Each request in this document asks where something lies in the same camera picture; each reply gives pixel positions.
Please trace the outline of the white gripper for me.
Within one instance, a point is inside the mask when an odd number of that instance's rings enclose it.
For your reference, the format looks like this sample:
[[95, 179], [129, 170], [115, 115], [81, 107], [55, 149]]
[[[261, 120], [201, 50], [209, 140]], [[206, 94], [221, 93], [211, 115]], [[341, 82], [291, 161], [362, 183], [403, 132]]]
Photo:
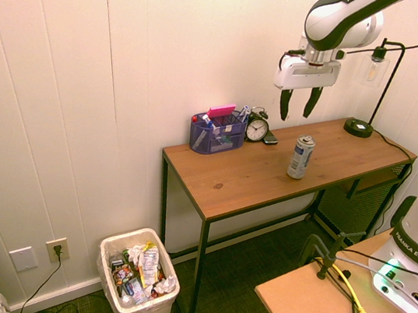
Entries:
[[274, 84], [280, 88], [279, 112], [281, 120], [285, 121], [289, 114], [289, 104], [294, 89], [312, 88], [309, 100], [304, 106], [303, 117], [308, 118], [314, 110], [323, 87], [335, 84], [341, 63], [344, 58], [341, 51], [317, 51], [311, 45], [305, 49], [297, 49], [285, 53], [276, 70]]

